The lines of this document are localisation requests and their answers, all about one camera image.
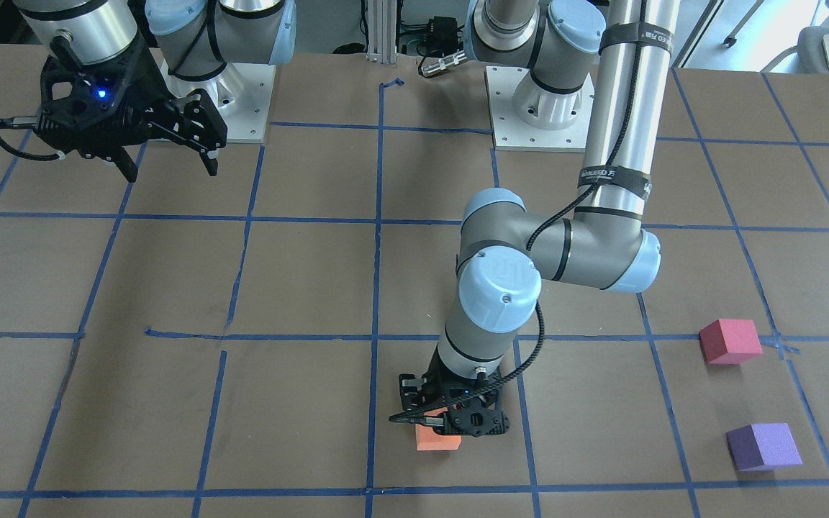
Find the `foam cube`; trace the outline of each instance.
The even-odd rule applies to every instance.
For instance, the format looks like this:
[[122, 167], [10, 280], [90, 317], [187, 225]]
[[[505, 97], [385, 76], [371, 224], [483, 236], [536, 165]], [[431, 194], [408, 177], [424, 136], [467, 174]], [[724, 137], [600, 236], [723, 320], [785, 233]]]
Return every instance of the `foam cube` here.
[[728, 432], [728, 449], [738, 471], [770, 471], [802, 465], [787, 423], [754, 423]]
[[[431, 410], [425, 416], [440, 416], [447, 409]], [[463, 442], [460, 435], [440, 435], [432, 427], [415, 425], [414, 438], [418, 452], [437, 452], [437, 450], [458, 450]]]
[[740, 365], [763, 354], [753, 320], [723, 318], [699, 332], [705, 361], [711, 364]]

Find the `orange foam block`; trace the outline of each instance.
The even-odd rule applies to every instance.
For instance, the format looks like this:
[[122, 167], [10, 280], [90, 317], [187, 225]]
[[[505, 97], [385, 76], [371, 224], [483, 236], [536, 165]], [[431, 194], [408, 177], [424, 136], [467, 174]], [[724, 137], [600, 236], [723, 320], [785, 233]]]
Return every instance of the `orange foam block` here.
[[[427, 416], [440, 416], [446, 409], [431, 410]], [[439, 450], [458, 450], [463, 442], [460, 435], [438, 435], [432, 427], [415, 425], [414, 438], [417, 440], [418, 452], [438, 452]]]
[[753, 320], [723, 318], [699, 332], [705, 361], [711, 364], [740, 365], [763, 354]]

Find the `grid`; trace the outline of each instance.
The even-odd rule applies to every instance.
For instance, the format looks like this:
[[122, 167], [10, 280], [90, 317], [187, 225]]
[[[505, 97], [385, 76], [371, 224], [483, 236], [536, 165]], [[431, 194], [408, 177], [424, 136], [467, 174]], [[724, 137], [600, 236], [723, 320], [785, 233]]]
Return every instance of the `grid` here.
[[[816, 171], [815, 164], [807, 152], [809, 147], [829, 147], [826, 142], [803, 142], [800, 140], [792, 121], [789, 120], [779, 97], [776, 95], [769, 79], [764, 76], [764, 83], [769, 89], [769, 94], [776, 102], [776, 107], [779, 109], [781, 116], [792, 132], [794, 141], [754, 141], [754, 140], [735, 140], [735, 139], [720, 139], [720, 138], [704, 138], [700, 132], [697, 119], [695, 119], [690, 103], [688, 102], [687, 93], [684, 91], [684, 85], [678, 77], [676, 71], [671, 72], [672, 79], [677, 85], [681, 93], [681, 100], [687, 109], [687, 115], [697, 137], [659, 137], [659, 141], [680, 141], [693, 142], [700, 144], [701, 150], [705, 154], [705, 160], [708, 167], [710, 167], [713, 180], [716, 183], [718, 193], [720, 193], [725, 209], [730, 217], [730, 225], [671, 225], [671, 224], [645, 224], [644, 227], [648, 229], [674, 229], [674, 230], [725, 230], [725, 232], [734, 232], [740, 243], [741, 252], [743, 252], [744, 261], [747, 263], [753, 278], [754, 285], [756, 285], [757, 292], [763, 302], [764, 312], [769, 321], [769, 326], [772, 334], [764, 335], [762, 343], [767, 347], [774, 348], [779, 354], [780, 360], [783, 360], [789, 370], [790, 378], [792, 378], [794, 389], [797, 392], [800, 402], [802, 402], [806, 417], [809, 420], [810, 426], [815, 433], [815, 439], [820, 447], [820, 452], [825, 459], [827, 469], [829, 471], [829, 452], [823, 439], [818, 422], [815, 418], [815, 413], [812, 412], [812, 407], [805, 396], [805, 391], [800, 380], [799, 371], [791, 357], [786, 353], [793, 355], [800, 355], [800, 350], [793, 345], [788, 345], [787, 342], [802, 343], [802, 342], [829, 342], [829, 337], [825, 335], [783, 335], [780, 334], [779, 328], [774, 321], [773, 312], [770, 309], [769, 301], [767, 301], [764, 287], [760, 280], [760, 275], [757, 273], [756, 265], [754, 265], [753, 257], [751, 257], [748, 249], [746, 239], [744, 239], [743, 232], [799, 232], [799, 233], [829, 233], [829, 227], [744, 227], [740, 226], [735, 217], [734, 210], [731, 207], [730, 201], [726, 196], [725, 188], [722, 184], [721, 177], [716, 171], [713, 158], [710, 154], [710, 149], [707, 144], [711, 143], [725, 143], [725, 144], [748, 144], [748, 145], [787, 145], [787, 147], [797, 147], [802, 151], [804, 160], [812, 171], [816, 183], [820, 187], [823, 196], [825, 197], [829, 206], [829, 193], [820, 179], [818, 171]], [[379, 331], [379, 274], [381, 274], [381, 233], [384, 225], [448, 225], [456, 226], [460, 224], [458, 220], [451, 219], [383, 219], [382, 217], [382, 174], [383, 174], [383, 153], [384, 153], [384, 135], [386, 132], [472, 132], [473, 134], [490, 135], [490, 131], [478, 128], [428, 128], [428, 127], [398, 127], [397, 125], [385, 124], [385, 91], [388, 88], [404, 88], [404, 82], [398, 78], [388, 83], [379, 84], [379, 123], [378, 124], [316, 124], [316, 122], [273, 122], [277, 127], [316, 127], [329, 129], [356, 129], [375, 131], [378, 134], [378, 156], [376, 161], [376, 216], [374, 219], [356, 219], [355, 217], [262, 217], [253, 215], [253, 209], [256, 203], [258, 194], [259, 181], [263, 174], [263, 160], [264, 148], [262, 147], [257, 159], [255, 175], [253, 178], [253, 187], [251, 187], [250, 201], [248, 210], [244, 217], [238, 216], [224, 216], [224, 215], [163, 215], [163, 214], [128, 214], [126, 212], [127, 202], [130, 199], [134, 184], [128, 186], [122, 197], [122, 202], [119, 204], [118, 210], [114, 214], [109, 213], [47, 213], [47, 212], [0, 212], [0, 217], [56, 217], [56, 219], [112, 219], [112, 231], [109, 234], [107, 245], [101, 257], [98, 272], [96, 272], [94, 283], [90, 289], [88, 301], [81, 322], [79, 322], [78, 331], [76, 332], [3, 332], [0, 331], [0, 338], [26, 338], [26, 339], [71, 339], [72, 350], [70, 360], [70, 368], [67, 368], [65, 377], [60, 384], [60, 390], [56, 394], [55, 403], [53, 403], [53, 410], [50, 413], [50, 418], [43, 434], [42, 442], [40, 443], [39, 453], [37, 454], [36, 462], [32, 474], [30, 474], [27, 487], [23, 491], [0, 491], [0, 499], [16, 499], [21, 501], [19, 509], [19, 518], [27, 515], [30, 502], [34, 499], [82, 499], [82, 498], [103, 498], [103, 499], [129, 499], [129, 498], [182, 498], [193, 499], [193, 507], [191, 508], [191, 515], [193, 517], [199, 516], [201, 511], [201, 503], [204, 499], [213, 498], [233, 498], [233, 497], [315, 497], [315, 496], [353, 496], [363, 497], [365, 499], [364, 514], [366, 517], [374, 515], [373, 502], [375, 498], [380, 495], [428, 495], [428, 494], [486, 494], [486, 493], [520, 493], [529, 494], [533, 500], [533, 515], [542, 516], [542, 506], [540, 505], [540, 495], [543, 493], [580, 493], [580, 492], [603, 492], [603, 491], [686, 491], [692, 514], [694, 517], [701, 516], [699, 502], [697, 499], [697, 489], [729, 489], [729, 488], [769, 488], [770, 486], [826, 486], [829, 488], [829, 478], [814, 478], [814, 479], [769, 479], [769, 480], [736, 480], [736, 481], [694, 481], [690, 475], [690, 469], [687, 462], [687, 453], [684, 452], [684, 442], [681, 438], [681, 430], [677, 424], [676, 415], [674, 412], [674, 401], [672, 401], [671, 391], [666, 379], [664, 368], [661, 363], [661, 355], [658, 354], [657, 343], [659, 341], [685, 341], [695, 340], [698, 338], [695, 334], [655, 334], [652, 332], [651, 321], [648, 318], [648, 311], [645, 307], [645, 299], [648, 295], [638, 295], [638, 307], [641, 313], [642, 325], [645, 329], [644, 334], [641, 335], [549, 335], [548, 340], [555, 342], [622, 342], [622, 341], [642, 341], [647, 342], [651, 349], [651, 356], [654, 361], [655, 372], [658, 376], [659, 386], [661, 386], [661, 394], [667, 410], [668, 419], [670, 420], [671, 431], [674, 434], [674, 444], [679, 456], [682, 475], [684, 475], [684, 482], [654, 482], [654, 483], [625, 483], [625, 484], [540, 484], [538, 483], [536, 474], [536, 459], [534, 457], [533, 449], [533, 434], [530, 430], [530, 415], [527, 410], [526, 403], [526, 388], [522, 377], [517, 379], [517, 395], [520, 400], [520, 420], [523, 428], [523, 442], [526, 449], [527, 468], [529, 468], [528, 485], [507, 485], [507, 486], [392, 486], [392, 488], [379, 488], [375, 486], [374, 481], [374, 463], [376, 457], [376, 422], [379, 419], [377, 413], [376, 393], [377, 393], [377, 365], [378, 365], [378, 351], [379, 342], [390, 340], [403, 341], [434, 341], [437, 340], [437, 335], [394, 335], [384, 334]], [[30, 140], [30, 132], [26, 132], [19, 148], [23, 150], [27, 142]], [[142, 161], [147, 153], [148, 146], [142, 145], [139, 155], [136, 158], [137, 164]], [[4, 176], [0, 183], [0, 196], [7, 181], [16, 167], [17, 159], [15, 158], [9, 164], [9, 167], [4, 171]], [[490, 166], [493, 175], [494, 186], [500, 186], [498, 178], [497, 154], [494, 150], [490, 151]], [[200, 472], [198, 475], [197, 486], [194, 489], [167, 489], [167, 491], [136, 491], [135, 489], [110, 489], [109, 491], [41, 491], [37, 489], [37, 478], [40, 475], [40, 469], [44, 459], [47, 455], [47, 450], [50, 445], [50, 438], [53, 435], [53, 428], [59, 416], [60, 407], [62, 406], [63, 394], [69, 381], [69, 373], [73, 360], [80, 342], [86, 331], [86, 323], [89, 320], [89, 315], [94, 305], [96, 295], [98, 295], [101, 280], [104, 276], [105, 268], [108, 265], [109, 257], [111, 257], [112, 248], [118, 232], [121, 230], [122, 223], [125, 220], [134, 219], [154, 219], [154, 220], [222, 220], [222, 221], [236, 221], [244, 222], [243, 233], [243, 250], [241, 250], [239, 270], [237, 270], [236, 278], [233, 281], [230, 305], [227, 311], [226, 327], [219, 335], [212, 334], [195, 334], [195, 332], [187, 332], [186, 330], [157, 330], [147, 328], [145, 334], [148, 337], [178, 339], [178, 338], [197, 338], [219, 342], [224, 344], [227, 341], [325, 341], [325, 340], [347, 340], [347, 341], [365, 341], [371, 344], [371, 380], [369, 380], [369, 407], [368, 407], [368, 446], [366, 446], [366, 485], [355, 489], [336, 489], [336, 488], [292, 488], [292, 489], [205, 489], [204, 483], [207, 479], [207, 469], [213, 459], [211, 459], [211, 446], [214, 440], [214, 427], [216, 427], [217, 411], [219, 409], [220, 394], [225, 385], [226, 367], [227, 367], [227, 351], [222, 350], [219, 355], [217, 379], [212, 391], [212, 404], [210, 406], [209, 419], [207, 422], [207, 435], [205, 435], [204, 449], [201, 453]], [[345, 224], [363, 224], [372, 225], [374, 227], [374, 257], [373, 257], [373, 295], [372, 295], [372, 328], [368, 335], [353, 335], [353, 334], [306, 334], [306, 335], [251, 335], [251, 334], [228, 334], [227, 329], [236, 315], [237, 302], [239, 301], [241, 275], [245, 265], [246, 253], [249, 248], [251, 239], [251, 227], [253, 223], [257, 222], [299, 222], [299, 223], [345, 223]], [[514, 361], [520, 360], [520, 340], [532, 340], [534, 335], [519, 335], [514, 342]], [[210, 390], [207, 387], [208, 398], [210, 398]]]

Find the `cable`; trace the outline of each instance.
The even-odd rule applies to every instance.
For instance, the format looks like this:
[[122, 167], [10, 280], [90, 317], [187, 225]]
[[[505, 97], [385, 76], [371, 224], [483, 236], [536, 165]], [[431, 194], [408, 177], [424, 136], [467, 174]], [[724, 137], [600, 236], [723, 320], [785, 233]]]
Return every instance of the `cable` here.
[[178, 70], [181, 69], [181, 66], [184, 65], [184, 62], [187, 61], [188, 56], [191, 55], [191, 50], [197, 46], [197, 42], [204, 36], [204, 33], [207, 32], [207, 17], [204, 16], [204, 23], [201, 23], [200, 29], [197, 30], [197, 36], [194, 36], [194, 39], [191, 40], [191, 43], [188, 44], [187, 50], [184, 50], [184, 55], [181, 56], [181, 61], [178, 61], [178, 65], [175, 65], [175, 68], [168, 68], [168, 75], [174, 76], [175, 73], [178, 73]]
[[444, 409], [444, 407], [451, 407], [456, 406], [456, 404], [462, 404], [470, 399], [474, 399], [478, 396], [483, 396], [483, 394], [487, 394], [490, 391], [497, 390], [500, 387], [503, 387], [506, 383], [513, 381], [514, 378], [520, 376], [523, 371], [527, 370], [527, 367], [533, 364], [533, 361], [536, 360], [536, 357], [539, 356], [541, 350], [543, 350], [543, 341], [545, 339], [545, 322], [543, 321], [543, 310], [539, 307], [539, 302], [536, 302], [536, 320], [539, 321], [539, 338], [536, 340], [536, 347], [533, 348], [532, 353], [530, 356], [527, 356], [526, 360], [520, 364], [520, 367], [514, 368], [510, 374], [500, 378], [496, 381], [492, 381], [492, 383], [488, 383], [487, 386], [481, 387], [480, 389], [476, 389], [475, 391], [471, 391], [469, 394], [465, 394], [465, 396], [454, 397], [450, 401], [446, 401], [441, 398], [440, 401], [428, 404], [427, 406], [421, 407], [419, 406], [417, 409], [408, 410], [406, 412], [400, 412], [395, 414], [394, 416], [389, 416], [389, 422], [393, 423], [409, 423], [409, 424], [424, 424], [423, 420], [425, 418], [425, 413], [430, 412], [431, 410], [437, 409]]
[[[0, 119], [0, 129], [16, 129], [13, 127], [11, 119]], [[0, 135], [0, 146], [5, 151], [9, 151], [12, 155], [18, 158], [25, 158], [25, 160], [36, 160], [37, 162], [49, 162], [51, 160], [62, 160], [65, 158], [65, 153], [59, 151], [57, 153], [53, 153], [52, 155], [35, 155], [33, 153], [25, 153], [24, 151], [16, 150], [16, 148], [11, 147], [9, 143], [4, 141], [4, 139]]]
[[[638, 13], [638, 21], [641, 23], [645, 23], [645, 7], [648, 5], [648, 0], [642, 0], [641, 8]], [[641, 63], [641, 53], [642, 53], [642, 45], [636, 44], [635, 46], [635, 58], [632, 61], [632, 75], [629, 78], [629, 94], [625, 100], [625, 113], [622, 115], [622, 125], [619, 127], [619, 132], [616, 135], [616, 141], [612, 145], [612, 151], [610, 151], [610, 156], [606, 160], [606, 166], [611, 166], [612, 161], [616, 160], [616, 155], [619, 154], [619, 148], [622, 145], [622, 141], [625, 140], [625, 132], [628, 130], [629, 127], [629, 120], [632, 118], [632, 104], [635, 102], [635, 87], [638, 85], [638, 66]], [[548, 229], [550, 226], [553, 225], [559, 219], [562, 219], [570, 211], [574, 210], [575, 207], [579, 206], [590, 194], [593, 194], [593, 191], [598, 187], [598, 184], [593, 183], [586, 191], [583, 191], [580, 196], [575, 198], [575, 201], [568, 204], [565, 209], [558, 211], [558, 214], [555, 216], [550, 217], [537, 227], [536, 230], [533, 230], [533, 233], [530, 234], [530, 239], [527, 240], [527, 252], [533, 249], [533, 243], [536, 242], [536, 238], [539, 237], [540, 234], [544, 232], [544, 230]]]

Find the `light blue joint cap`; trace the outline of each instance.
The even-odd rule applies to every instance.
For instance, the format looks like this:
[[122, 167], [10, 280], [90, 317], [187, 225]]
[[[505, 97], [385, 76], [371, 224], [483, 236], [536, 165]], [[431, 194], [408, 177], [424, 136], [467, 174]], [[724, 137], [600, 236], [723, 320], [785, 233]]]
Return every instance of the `light blue joint cap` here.
[[155, 36], [165, 36], [184, 27], [207, 7], [207, 0], [147, 0], [145, 17]]
[[466, 52], [466, 57], [474, 61], [478, 61], [478, 58], [475, 57], [475, 47], [473, 46], [473, 40], [471, 40], [471, 33], [473, 33], [473, 17], [477, 4], [478, 0], [469, 0], [469, 10], [466, 11], [466, 26], [463, 31], [465, 35], [463, 36], [463, 50]]
[[599, 52], [599, 39], [606, 30], [603, 14], [587, 0], [552, 0], [549, 20], [562, 39], [583, 53]]
[[487, 332], [513, 332], [533, 315], [542, 289], [533, 260], [507, 246], [489, 246], [460, 275], [460, 305]]
[[286, 0], [284, 15], [280, 18], [280, 29], [273, 41], [270, 65], [286, 65], [293, 59], [296, 50], [296, 2]]
[[526, 212], [527, 207], [523, 204], [523, 200], [520, 199], [517, 194], [514, 194], [513, 191], [509, 191], [507, 189], [503, 189], [501, 187], [491, 187], [490, 189], [484, 189], [483, 191], [478, 191], [475, 193], [475, 196], [471, 197], [469, 200], [469, 204], [466, 205], [466, 211], [463, 213], [463, 223], [473, 213], [481, 209], [483, 206], [487, 206], [487, 204], [493, 204], [497, 202], [510, 202], [513, 204], [519, 204], [520, 208]]
[[648, 230], [642, 230], [642, 245], [638, 247], [635, 259], [619, 278], [606, 291], [624, 291], [625, 293], [641, 293], [651, 286], [658, 278], [658, 269], [661, 269], [661, 242]]

